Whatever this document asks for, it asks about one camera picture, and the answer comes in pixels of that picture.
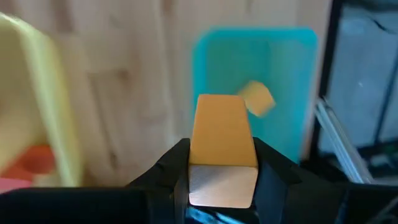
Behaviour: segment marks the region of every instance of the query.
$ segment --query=wooden block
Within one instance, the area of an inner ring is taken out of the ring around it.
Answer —
[[[200,95],[190,164],[257,167],[244,101],[240,96]]]
[[[200,95],[190,146],[190,203],[248,208],[257,173],[243,99]]]
[[[274,105],[275,101],[264,84],[250,81],[240,92],[248,110],[256,116],[264,116]]]

